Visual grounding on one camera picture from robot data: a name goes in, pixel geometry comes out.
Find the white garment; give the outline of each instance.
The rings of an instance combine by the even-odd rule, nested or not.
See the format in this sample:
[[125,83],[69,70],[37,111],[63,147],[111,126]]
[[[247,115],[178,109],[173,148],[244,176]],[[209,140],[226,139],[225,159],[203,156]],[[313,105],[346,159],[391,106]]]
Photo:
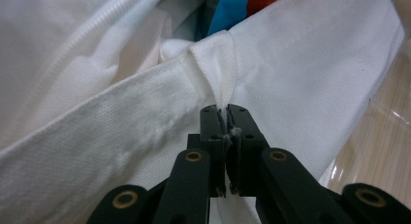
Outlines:
[[[154,186],[212,104],[248,108],[318,178],[403,39],[390,0],[280,0],[185,51],[204,0],[159,1],[0,0],[2,223],[83,223],[115,186]],[[253,206],[213,199],[210,223]]]

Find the clear plastic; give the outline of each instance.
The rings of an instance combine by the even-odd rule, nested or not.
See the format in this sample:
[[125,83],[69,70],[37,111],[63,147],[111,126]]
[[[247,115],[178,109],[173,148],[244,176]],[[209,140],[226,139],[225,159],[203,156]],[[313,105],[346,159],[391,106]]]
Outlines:
[[411,0],[394,0],[406,40],[346,146],[322,177],[341,193],[364,182],[411,208]]

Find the screw hole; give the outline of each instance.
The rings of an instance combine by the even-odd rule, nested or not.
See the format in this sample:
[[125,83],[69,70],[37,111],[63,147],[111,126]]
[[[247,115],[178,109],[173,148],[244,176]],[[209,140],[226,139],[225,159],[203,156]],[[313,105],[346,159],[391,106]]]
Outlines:
[[287,160],[287,154],[285,154],[285,153],[283,153],[283,152],[281,152],[281,151],[278,151],[278,150],[275,150],[275,151],[270,152],[270,153],[269,153],[269,156],[270,156],[273,160],[276,160],[276,161],[286,161],[286,160]]
[[135,204],[137,199],[138,196],[136,192],[127,190],[115,196],[112,200],[112,205],[118,209],[128,208]]
[[360,201],[372,207],[382,208],[387,205],[384,197],[366,188],[357,189],[356,196]]
[[203,158],[203,155],[196,151],[188,152],[185,154],[185,160],[190,161],[190,162],[197,162],[197,161],[200,161],[202,158]]

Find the blue fabric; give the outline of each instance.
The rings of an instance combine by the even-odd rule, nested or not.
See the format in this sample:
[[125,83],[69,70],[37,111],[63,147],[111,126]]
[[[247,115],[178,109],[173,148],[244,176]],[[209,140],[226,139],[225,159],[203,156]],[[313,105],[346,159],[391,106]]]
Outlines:
[[230,29],[247,17],[248,0],[219,0],[207,35]]

